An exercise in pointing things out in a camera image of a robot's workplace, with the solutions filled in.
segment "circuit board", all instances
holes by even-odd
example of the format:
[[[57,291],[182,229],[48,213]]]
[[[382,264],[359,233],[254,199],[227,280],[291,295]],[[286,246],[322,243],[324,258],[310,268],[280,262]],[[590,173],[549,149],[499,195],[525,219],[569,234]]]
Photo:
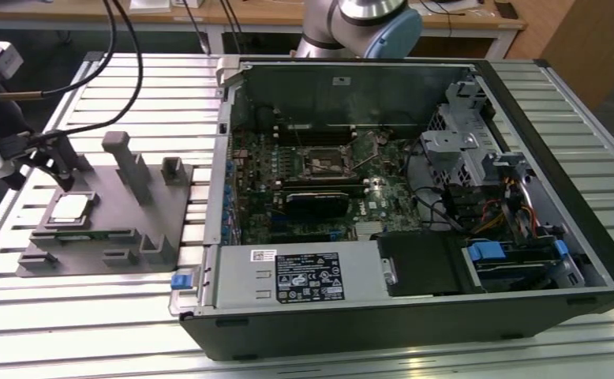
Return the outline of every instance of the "circuit board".
[[[378,129],[359,133],[335,146],[282,146],[271,134],[234,135],[243,245],[368,240],[383,231],[422,229],[402,174],[411,141],[392,140]],[[292,197],[327,195],[346,198],[340,213],[322,216],[308,207],[315,216],[294,217]]]

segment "wooden desk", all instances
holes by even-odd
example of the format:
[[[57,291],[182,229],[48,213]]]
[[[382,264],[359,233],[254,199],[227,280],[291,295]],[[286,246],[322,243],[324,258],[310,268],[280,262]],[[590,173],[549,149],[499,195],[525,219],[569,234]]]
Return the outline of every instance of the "wooden desk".
[[[274,0],[231,0],[244,32],[302,33],[302,4]],[[129,0],[123,0],[128,9]],[[493,0],[486,9],[494,10]],[[230,32],[227,16],[219,0],[207,0],[192,14],[208,34],[212,53],[223,54],[222,34]],[[170,13],[131,15],[138,30],[191,32],[187,11],[172,7]],[[503,58],[517,33],[526,27],[521,20],[501,17],[430,15],[423,17],[422,36],[494,39],[487,58]],[[0,29],[103,30],[107,29],[105,9],[100,0],[56,0],[53,4],[33,3],[0,13]]]

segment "warning label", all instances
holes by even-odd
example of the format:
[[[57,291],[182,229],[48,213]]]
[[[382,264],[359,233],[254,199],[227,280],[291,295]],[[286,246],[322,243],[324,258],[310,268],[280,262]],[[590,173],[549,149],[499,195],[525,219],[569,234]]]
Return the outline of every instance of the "warning label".
[[[276,255],[276,297],[282,304],[344,300],[339,253]]]

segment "barcode sticker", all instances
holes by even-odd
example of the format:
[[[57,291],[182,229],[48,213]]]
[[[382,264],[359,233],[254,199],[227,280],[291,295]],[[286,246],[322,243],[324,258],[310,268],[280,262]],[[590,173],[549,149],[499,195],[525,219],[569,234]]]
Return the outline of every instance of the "barcode sticker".
[[[276,250],[251,250],[251,262],[274,262]]]

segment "floor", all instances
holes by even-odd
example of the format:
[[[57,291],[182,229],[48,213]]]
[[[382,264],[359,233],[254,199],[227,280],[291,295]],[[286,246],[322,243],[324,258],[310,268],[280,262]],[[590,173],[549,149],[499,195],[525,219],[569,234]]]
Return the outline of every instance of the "floor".
[[[172,32],[139,33],[142,48],[152,53],[202,53],[195,34]],[[287,54],[298,45],[299,36],[270,35],[247,36],[244,44],[254,54]],[[105,32],[56,33],[53,31],[0,31],[0,40],[9,41],[25,58],[25,63],[16,77],[9,81],[9,89],[35,90],[57,88],[69,83],[89,51],[107,48]],[[226,40],[232,46],[232,39]],[[125,32],[119,34],[117,51],[132,52],[132,43]],[[59,99],[49,99],[23,104],[23,113],[35,129],[41,130],[56,108]],[[597,109],[597,117],[614,135],[614,92]],[[7,192],[0,183],[0,200]]]

